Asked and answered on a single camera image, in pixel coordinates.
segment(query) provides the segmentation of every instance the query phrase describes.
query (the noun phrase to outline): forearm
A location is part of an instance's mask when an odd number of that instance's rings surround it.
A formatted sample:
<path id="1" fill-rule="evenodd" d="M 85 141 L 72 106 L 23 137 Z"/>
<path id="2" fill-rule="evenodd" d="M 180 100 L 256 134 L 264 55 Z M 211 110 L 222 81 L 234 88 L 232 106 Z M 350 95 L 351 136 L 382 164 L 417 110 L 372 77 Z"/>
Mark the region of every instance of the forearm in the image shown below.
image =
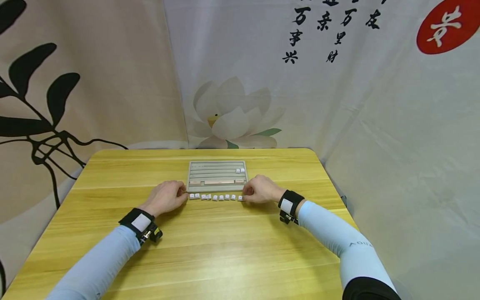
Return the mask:
<path id="1" fill-rule="evenodd" d="M 299 225 L 340 258 L 342 288 L 354 278 L 370 277 L 395 290 L 372 244 L 358 230 L 310 201 L 302 204 L 297 215 Z"/>
<path id="2" fill-rule="evenodd" d="M 65 274 L 47 299 L 100 299 L 139 249 L 135 233 L 118 226 Z"/>

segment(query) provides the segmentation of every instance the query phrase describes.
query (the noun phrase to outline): red circle with character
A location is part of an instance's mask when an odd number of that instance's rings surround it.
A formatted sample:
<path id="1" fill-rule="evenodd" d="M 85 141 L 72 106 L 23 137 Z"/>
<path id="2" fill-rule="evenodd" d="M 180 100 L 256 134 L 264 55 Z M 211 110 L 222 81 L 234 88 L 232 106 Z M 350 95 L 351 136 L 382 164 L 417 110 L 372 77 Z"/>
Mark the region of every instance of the red circle with character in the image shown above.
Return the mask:
<path id="1" fill-rule="evenodd" d="M 417 46 L 425 54 L 450 51 L 468 41 L 480 26 L 480 0 L 445 0 L 423 20 Z"/>

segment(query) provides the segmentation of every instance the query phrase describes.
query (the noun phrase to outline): right hand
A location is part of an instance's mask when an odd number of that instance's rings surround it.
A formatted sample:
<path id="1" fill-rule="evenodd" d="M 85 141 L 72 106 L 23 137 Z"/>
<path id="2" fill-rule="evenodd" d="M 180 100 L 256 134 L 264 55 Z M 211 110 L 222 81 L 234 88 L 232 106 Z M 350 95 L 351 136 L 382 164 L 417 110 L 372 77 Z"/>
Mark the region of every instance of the right hand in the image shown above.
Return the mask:
<path id="1" fill-rule="evenodd" d="M 270 178 L 264 175 L 257 175 L 250 179 L 243 187 L 243 199 L 251 203 L 265 203 L 269 201 L 280 201 L 287 189 L 279 187 Z"/>
<path id="2" fill-rule="evenodd" d="M 186 190 L 185 184 L 181 181 L 164 181 L 152 189 L 147 201 L 138 208 L 158 217 L 185 203 L 188 197 Z"/>

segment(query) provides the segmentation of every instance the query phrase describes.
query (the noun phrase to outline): wrist strap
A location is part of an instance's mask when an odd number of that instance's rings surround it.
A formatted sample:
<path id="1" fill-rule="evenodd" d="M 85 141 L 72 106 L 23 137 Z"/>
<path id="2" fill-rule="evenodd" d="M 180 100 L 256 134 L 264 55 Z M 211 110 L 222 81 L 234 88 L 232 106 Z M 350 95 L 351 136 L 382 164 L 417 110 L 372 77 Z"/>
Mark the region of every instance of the wrist strap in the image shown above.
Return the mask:
<path id="1" fill-rule="evenodd" d="M 134 208 L 119 223 L 130 228 L 135 233 L 140 245 L 143 245 L 149 237 L 150 240 L 157 242 L 163 235 L 154 220 L 155 217 L 148 212 Z"/>
<path id="2" fill-rule="evenodd" d="M 297 194 L 294 191 L 286 190 L 278 202 L 278 207 L 280 208 L 280 221 L 285 224 L 288 224 L 290 221 L 298 224 L 298 220 L 295 218 L 295 211 L 303 199 L 304 197 L 302 195 Z"/>

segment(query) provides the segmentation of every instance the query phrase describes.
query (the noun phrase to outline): yellow wooden tabletop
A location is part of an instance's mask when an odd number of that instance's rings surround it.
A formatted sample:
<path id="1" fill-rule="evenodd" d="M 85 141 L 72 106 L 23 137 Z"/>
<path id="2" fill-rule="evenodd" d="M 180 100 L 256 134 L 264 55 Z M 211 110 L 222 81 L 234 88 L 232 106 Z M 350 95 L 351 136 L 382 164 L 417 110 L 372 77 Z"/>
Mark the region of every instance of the yellow wooden tabletop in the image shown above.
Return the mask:
<path id="1" fill-rule="evenodd" d="M 165 180 L 186 182 L 191 160 L 245 160 L 355 226 L 309 149 L 103 150 L 73 186 L 3 300 L 44 299 L 61 277 Z M 103 299 L 341 299 L 339 259 L 274 203 L 188 200 L 157 224 Z"/>

